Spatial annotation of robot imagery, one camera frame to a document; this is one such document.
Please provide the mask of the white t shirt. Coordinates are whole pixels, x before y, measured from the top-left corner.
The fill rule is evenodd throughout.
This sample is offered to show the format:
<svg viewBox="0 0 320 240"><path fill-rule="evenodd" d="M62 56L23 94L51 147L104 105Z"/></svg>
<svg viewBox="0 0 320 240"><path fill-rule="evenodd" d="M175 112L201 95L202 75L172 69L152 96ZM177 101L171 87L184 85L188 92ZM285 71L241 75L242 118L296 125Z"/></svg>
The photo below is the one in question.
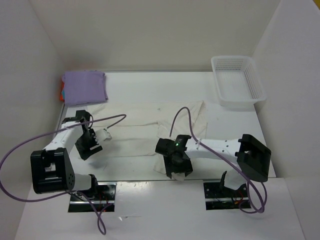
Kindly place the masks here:
<svg viewBox="0 0 320 240"><path fill-rule="evenodd" d="M105 103L90 105L94 119L118 114L126 118L96 122L95 130L108 130L111 140L102 143L103 150L91 156L81 168L100 180L153 181L166 180L163 157L155 152L160 138L174 139L179 134L204 138L207 132L204 101L161 103Z"/></svg>

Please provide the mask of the lavender t shirt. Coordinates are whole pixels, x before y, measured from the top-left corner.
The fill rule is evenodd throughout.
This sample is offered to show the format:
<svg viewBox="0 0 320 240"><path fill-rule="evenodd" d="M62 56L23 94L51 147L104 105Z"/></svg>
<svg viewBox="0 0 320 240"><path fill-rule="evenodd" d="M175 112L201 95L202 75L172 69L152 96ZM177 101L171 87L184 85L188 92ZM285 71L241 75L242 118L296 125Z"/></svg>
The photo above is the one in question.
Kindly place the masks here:
<svg viewBox="0 0 320 240"><path fill-rule="evenodd" d="M106 79L107 76L102 71L66 71L62 76L64 104L71 107L106 102L108 100Z"/></svg>

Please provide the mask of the orange t shirt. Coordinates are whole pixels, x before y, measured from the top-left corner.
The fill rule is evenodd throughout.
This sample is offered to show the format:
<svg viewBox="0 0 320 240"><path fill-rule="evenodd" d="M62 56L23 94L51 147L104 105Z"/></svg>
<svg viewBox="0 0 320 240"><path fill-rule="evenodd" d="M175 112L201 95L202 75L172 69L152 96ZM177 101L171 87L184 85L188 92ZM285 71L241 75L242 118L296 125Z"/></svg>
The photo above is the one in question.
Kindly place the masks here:
<svg viewBox="0 0 320 240"><path fill-rule="evenodd" d="M61 101L61 99L60 99L61 92L62 92L62 90L64 90L64 86L65 86L65 83L62 80L60 80L60 95L59 95L59 100L60 101Z"/></svg>

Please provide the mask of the teal t shirt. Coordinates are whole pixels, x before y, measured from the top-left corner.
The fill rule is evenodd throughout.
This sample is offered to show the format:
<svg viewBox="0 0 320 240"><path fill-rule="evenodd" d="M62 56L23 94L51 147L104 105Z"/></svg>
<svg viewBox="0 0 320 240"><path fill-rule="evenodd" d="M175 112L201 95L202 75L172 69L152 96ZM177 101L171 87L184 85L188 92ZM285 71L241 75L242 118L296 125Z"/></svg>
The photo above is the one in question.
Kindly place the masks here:
<svg viewBox="0 0 320 240"><path fill-rule="evenodd" d="M60 100L63 102L65 101L65 91L64 90L61 91Z"/></svg>

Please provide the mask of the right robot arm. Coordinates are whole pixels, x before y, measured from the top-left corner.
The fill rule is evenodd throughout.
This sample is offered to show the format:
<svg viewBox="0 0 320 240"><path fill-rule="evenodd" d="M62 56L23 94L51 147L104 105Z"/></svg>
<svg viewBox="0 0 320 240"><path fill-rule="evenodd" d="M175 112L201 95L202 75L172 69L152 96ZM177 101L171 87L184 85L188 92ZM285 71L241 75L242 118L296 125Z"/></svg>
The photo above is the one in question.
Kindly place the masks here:
<svg viewBox="0 0 320 240"><path fill-rule="evenodd" d="M221 177L222 185L231 190L248 181L267 182L272 153L250 134L231 140L195 140L181 134L175 140L160 138L155 152L163 156L166 176L175 180L184 180L193 172L193 160L220 159L231 166Z"/></svg>

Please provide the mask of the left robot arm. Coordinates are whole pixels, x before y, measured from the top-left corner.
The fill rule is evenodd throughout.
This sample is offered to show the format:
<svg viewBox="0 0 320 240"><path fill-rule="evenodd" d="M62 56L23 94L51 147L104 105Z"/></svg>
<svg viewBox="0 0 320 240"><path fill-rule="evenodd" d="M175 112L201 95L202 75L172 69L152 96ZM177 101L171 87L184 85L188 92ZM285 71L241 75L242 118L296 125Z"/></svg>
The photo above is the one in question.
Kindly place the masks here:
<svg viewBox="0 0 320 240"><path fill-rule="evenodd" d="M44 149L32 152L31 176L36 194L80 191L91 199L99 194L96 177L75 173L69 156L74 147L82 160L103 150L90 126L92 119L86 110L77 110L74 117L62 121L65 131L57 133Z"/></svg>

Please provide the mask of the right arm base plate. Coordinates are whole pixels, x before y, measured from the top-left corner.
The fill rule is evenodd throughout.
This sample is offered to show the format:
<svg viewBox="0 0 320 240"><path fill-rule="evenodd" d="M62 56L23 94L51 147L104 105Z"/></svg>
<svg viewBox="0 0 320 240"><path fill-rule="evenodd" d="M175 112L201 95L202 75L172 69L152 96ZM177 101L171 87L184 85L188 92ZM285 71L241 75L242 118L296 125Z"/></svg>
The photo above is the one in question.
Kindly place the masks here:
<svg viewBox="0 0 320 240"><path fill-rule="evenodd" d="M243 184L238 190L221 186L219 182L203 183L206 210L251 209L247 187Z"/></svg>

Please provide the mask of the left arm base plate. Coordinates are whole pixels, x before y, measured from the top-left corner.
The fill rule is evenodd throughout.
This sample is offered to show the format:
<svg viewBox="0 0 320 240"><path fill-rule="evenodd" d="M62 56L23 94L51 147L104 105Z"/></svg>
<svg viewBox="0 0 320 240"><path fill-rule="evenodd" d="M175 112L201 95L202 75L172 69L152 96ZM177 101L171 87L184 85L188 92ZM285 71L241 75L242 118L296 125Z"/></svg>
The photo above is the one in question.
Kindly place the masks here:
<svg viewBox="0 0 320 240"><path fill-rule="evenodd" d="M86 195L97 212L114 212L116 198L116 182L99 182L98 193ZM73 193L70 196L69 213L89 213L94 212L88 200L80 193Z"/></svg>

